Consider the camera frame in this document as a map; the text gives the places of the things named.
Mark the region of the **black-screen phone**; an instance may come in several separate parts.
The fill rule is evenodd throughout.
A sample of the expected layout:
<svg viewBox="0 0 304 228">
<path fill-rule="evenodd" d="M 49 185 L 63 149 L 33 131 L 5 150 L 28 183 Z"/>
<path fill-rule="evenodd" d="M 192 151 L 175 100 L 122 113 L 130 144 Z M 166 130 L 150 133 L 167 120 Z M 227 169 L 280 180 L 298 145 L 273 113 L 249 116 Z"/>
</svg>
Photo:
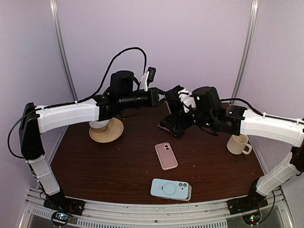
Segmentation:
<svg viewBox="0 0 304 228">
<path fill-rule="evenodd" d="M 179 111 L 182 108 L 180 101 L 167 101 L 166 103 L 170 114 Z"/>
</svg>

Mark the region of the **pink phone case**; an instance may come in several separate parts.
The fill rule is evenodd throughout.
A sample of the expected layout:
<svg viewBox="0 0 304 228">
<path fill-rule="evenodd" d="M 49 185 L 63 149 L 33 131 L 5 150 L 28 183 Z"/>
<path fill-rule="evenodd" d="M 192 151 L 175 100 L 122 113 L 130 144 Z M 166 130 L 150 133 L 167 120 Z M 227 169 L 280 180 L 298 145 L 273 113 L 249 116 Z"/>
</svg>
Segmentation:
<svg viewBox="0 0 304 228">
<path fill-rule="evenodd" d="M 161 168 L 163 170 L 174 169 L 178 166 L 178 162 L 168 142 L 163 142 L 155 145 L 155 151 L 158 156 Z"/>
</svg>

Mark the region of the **light blue phone case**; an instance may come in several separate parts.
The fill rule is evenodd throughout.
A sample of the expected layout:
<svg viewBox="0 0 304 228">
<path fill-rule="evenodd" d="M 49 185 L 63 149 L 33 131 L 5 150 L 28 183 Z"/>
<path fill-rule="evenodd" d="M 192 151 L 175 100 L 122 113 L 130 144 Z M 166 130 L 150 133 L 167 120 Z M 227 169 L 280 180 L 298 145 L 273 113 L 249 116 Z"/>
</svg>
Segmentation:
<svg viewBox="0 0 304 228">
<path fill-rule="evenodd" d="M 153 179 L 150 194 L 155 197 L 188 201 L 191 199 L 192 187 L 188 182 L 165 179 Z"/>
</svg>

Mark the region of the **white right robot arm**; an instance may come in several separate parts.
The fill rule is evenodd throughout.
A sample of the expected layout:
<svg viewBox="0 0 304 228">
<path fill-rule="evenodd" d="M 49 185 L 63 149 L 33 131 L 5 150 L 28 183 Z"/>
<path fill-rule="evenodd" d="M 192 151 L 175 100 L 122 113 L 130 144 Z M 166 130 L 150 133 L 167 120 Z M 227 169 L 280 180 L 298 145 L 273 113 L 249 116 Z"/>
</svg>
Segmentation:
<svg viewBox="0 0 304 228">
<path fill-rule="evenodd" d="M 162 122 L 163 127 L 174 135 L 183 134 L 191 126 L 217 136 L 227 133 L 232 136 L 247 136 L 253 142 L 269 142 L 268 149 L 274 152 L 279 146 L 287 149 L 277 165 L 252 183 L 243 204 L 254 209 L 274 189 L 304 171 L 304 122 L 262 113 L 251 105 L 224 106 L 215 87 L 199 87 L 192 92 L 176 86 L 165 93 L 170 114 Z"/>
</svg>

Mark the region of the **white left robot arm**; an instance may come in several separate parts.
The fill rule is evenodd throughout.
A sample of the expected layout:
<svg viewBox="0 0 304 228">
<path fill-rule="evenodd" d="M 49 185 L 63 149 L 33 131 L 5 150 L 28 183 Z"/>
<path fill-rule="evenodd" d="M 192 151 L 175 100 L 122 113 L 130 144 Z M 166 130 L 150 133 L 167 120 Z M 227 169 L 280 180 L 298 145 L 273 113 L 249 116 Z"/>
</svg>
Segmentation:
<svg viewBox="0 0 304 228">
<path fill-rule="evenodd" d="M 150 67 L 138 81 L 133 72 L 121 70 L 111 75 L 110 86 L 102 95 L 49 106 L 26 104 L 19 127 L 21 154 L 36 175 L 47 200 L 58 211 L 64 211 L 72 201 L 65 197 L 45 158 L 40 135 L 59 127 L 88 122 L 89 135 L 94 141 L 115 141 L 124 131 L 124 125 L 116 115 L 126 109 L 158 107 L 166 101 L 179 101 L 179 91 L 183 90 L 179 85 L 166 92 L 148 87 L 155 73 L 156 69 Z"/>
</svg>

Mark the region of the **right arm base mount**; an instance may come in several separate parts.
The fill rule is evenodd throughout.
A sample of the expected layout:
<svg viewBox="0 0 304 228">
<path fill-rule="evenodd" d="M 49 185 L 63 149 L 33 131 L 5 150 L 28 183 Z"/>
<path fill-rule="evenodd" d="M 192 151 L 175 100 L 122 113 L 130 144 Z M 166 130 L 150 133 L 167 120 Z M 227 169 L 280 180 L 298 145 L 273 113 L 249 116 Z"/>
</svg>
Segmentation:
<svg viewBox="0 0 304 228">
<path fill-rule="evenodd" d="M 241 214 L 245 224 L 254 226 L 261 221 L 260 209 L 267 206 L 268 202 L 266 196 L 254 192 L 244 197 L 230 199 L 227 204 L 230 215 Z"/>
</svg>

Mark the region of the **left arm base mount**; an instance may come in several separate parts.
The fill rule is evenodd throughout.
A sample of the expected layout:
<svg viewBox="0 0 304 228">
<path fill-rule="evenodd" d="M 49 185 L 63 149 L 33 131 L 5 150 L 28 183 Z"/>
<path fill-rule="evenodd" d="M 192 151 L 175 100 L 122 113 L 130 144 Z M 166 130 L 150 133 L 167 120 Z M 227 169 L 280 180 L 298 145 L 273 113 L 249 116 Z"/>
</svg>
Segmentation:
<svg viewBox="0 0 304 228">
<path fill-rule="evenodd" d="M 63 227 L 70 222 L 74 215 L 82 215 L 85 202 L 79 199 L 46 195 L 43 206 L 54 210 L 51 222 L 57 227 Z"/>
</svg>

